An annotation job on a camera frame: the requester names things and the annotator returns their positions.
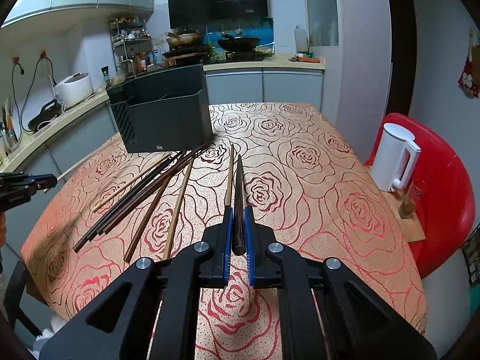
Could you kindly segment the black sandwich maker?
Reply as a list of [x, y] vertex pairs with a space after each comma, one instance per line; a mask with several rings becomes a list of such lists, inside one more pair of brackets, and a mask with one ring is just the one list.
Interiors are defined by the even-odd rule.
[[46, 127], [53, 119], [61, 116], [63, 108], [60, 102], [54, 98], [47, 102], [37, 116], [28, 122], [28, 129], [34, 133]]

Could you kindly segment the white plastic jug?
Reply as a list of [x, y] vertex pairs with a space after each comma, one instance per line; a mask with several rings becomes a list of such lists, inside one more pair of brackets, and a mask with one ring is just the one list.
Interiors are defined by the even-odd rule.
[[294, 31], [295, 47], [297, 54], [306, 54], [309, 52], [308, 36], [304, 28], [299, 25], [295, 27]]

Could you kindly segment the dark green utensil holder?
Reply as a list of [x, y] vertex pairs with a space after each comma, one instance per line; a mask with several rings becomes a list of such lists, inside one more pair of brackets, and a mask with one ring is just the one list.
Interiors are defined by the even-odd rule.
[[131, 154], [194, 150], [212, 140], [201, 64], [163, 69], [106, 92], [124, 147]]

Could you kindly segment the light bamboo chopstick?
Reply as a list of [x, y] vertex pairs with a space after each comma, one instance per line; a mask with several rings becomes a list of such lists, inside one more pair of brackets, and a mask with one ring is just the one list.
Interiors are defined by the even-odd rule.
[[230, 151], [229, 151], [229, 169], [228, 169], [228, 176], [227, 176], [227, 189], [224, 196], [225, 206], [230, 206], [232, 201], [234, 156], [235, 156], [235, 149], [233, 145], [231, 145]]

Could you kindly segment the black wok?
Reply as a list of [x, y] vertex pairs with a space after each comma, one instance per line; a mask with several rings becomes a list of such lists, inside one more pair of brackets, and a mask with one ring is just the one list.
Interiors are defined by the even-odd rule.
[[259, 37], [240, 36], [233, 37], [227, 33], [217, 41], [219, 47], [229, 53], [252, 52], [260, 44]]

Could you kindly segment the tan wooden chopstick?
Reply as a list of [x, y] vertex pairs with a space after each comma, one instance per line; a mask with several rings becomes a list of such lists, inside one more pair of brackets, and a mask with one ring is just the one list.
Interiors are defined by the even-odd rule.
[[180, 209], [182, 207], [182, 202], [183, 202], [183, 199], [184, 199], [184, 196], [185, 196], [186, 186], [188, 184], [188, 181], [189, 181], [189, 178], [190, 178], [190, 175], [191, 175], [191, 170], [192, 170], [192, 167], [193, 167], [193, 163], [194, 163], [194, 158], [191, 158], [191, 160], [189, 161], [189, 164], [187, 166], [187, 169], [185, 171], [185, 176], [184, 176], [184, 179], [182, 180], [182, 184], [181, 184], [179, 194], [178, 194], [178, 197], [177, 197], [177, 200], [176, 200], [175, 209], [174, 209], [173, 214], [172, 214], [172, 221], [171, 221], [171, 224], [170, 224], [169, 229], [168, 229], [168, 236], [167, 236], [167, 240], [166, 240], [166, 243], [165, 243], [165, 248], [163, 250], [163, 259], [164, 260], [169, 259], [170, 256], [171, 256], [171, 251], [172, 251], [174, 236], [175, 236], [175, 231], [176, 231], [176, 225], [177, 225], [177, 221], [178, 221], [178, 218], [179, 218]]

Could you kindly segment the dark wenge chopstick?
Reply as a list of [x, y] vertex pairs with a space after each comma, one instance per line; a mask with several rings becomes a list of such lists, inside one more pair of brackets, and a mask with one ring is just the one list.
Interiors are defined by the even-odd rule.
[[246, 252], [245, 221], [244, 221], [244, 183], [242, 156], [238, 156], [235, 178], [234, 213], [232, 225], [232, 251], [240, 256]]

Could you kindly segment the dark brown chopstick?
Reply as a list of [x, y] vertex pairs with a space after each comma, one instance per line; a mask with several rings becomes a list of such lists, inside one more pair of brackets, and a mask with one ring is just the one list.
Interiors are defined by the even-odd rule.
[[112, 228], [118, 225], [118, 223], [121, 222], [134, 208], [157, 191], [168, 176], [172, 177], [182, 170], [191, 158], [195, 158], [196, 155], [207, 149], [211, 142], [212, 141], [204, 142], [199, 148], [184, 155], [181, 159], [178, 159], [166, 172], [163, 172], [157, 179], [145, 186], [138, 194], [127, 202], [118, 213], [114, 214], [113, 217], [106, 222], [106, 224], [101, 225], [95, 234], [101, 235], [103, 233], [109, 233]]

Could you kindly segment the metal spice rack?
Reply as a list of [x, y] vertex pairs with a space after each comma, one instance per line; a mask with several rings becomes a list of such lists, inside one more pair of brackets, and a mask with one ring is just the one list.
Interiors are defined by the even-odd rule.
[[136, 77], [147, 72], [152, 38], [146, 22], [138, 16], [120, 16], [108, 22], [117, 72]]

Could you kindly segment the white rice cooker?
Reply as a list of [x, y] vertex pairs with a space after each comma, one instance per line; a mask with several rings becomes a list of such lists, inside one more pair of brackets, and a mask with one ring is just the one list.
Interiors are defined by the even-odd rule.
[[93, 94], [88, 72], [77, 73], [63, 79], [54, 88], [55, 98], [65, 107], [72, 108]]

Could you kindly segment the red plastic chair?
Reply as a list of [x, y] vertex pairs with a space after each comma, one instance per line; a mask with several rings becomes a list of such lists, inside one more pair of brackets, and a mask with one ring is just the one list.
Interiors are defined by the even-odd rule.
[[425, 278], [447, 261], [469, 235], [475, 219], [473, 187], [460, 157], [444, 139], [423, 124], [398, 113], [384, 117], [367, 166], [373, 165], [385, 123], [409, 130], [421, 148], [407, 186], [393, 190], [406, 191], [414, 183], [421, 191], [416, 216], [425, 238], [414, 241], [410, 247], [419, 274]]

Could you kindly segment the glass jar with utensils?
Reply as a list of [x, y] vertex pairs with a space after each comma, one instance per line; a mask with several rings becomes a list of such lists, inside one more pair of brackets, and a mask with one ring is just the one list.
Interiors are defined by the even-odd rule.
[[13, 111], [13, 103], [7, 95], [1, 105], [1, 128], [8, 153], [13, 153], [19, 147], [19, 139], [13, 123]]

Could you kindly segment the rose patterned tablecloth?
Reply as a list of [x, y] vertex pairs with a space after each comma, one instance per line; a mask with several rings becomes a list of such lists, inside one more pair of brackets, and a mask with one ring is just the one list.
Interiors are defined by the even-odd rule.
[[[351, 148], [311, 106], [213, 106], [216, 140], [175, 175], [154, 210], [140, 253], [160, 259], [174, 216], [174, 246], [196, 241], [225, 205], [244, 209], [278, 238], [315, 260], [335, 256], [406, 315], [422, 298], [406, 244], [384, 198]], [[142, 203], [110, 234], [75, 252], [85, 235], [129, 190], [153, 154], [128, 154], [115, 136], [47, 206], [22, 255], [48, 303], [71, 318], [127, 267], [124, 255], [146, 213]]]

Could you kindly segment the black chopstick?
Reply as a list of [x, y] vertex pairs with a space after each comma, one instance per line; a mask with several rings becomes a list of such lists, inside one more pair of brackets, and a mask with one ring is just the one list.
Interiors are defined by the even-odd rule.
[[86, 242], [91, 242], [97, 235], [108, 233], [118, 225], [126, 215], [155, 191], [154, 186], [160, 187], [159, 179], [165, 172], [169, 172], [182, 162], [186, 154], [186, 150], [182, 150], [173, 157], [169, 154], [148, 173], [142, 175], [140, 180], [80, 238], [73, 246], [74, 252], [78, 253]]

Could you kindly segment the small amber glass bottle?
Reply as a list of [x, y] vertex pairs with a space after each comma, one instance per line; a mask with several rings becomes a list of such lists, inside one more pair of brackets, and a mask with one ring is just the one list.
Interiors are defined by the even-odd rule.
[[411, 183], [408, 191], [404, 194], [402, 203], [398, 209], [401, 219], [409, 219], [413, 216], [416, 208], [416, 186]]

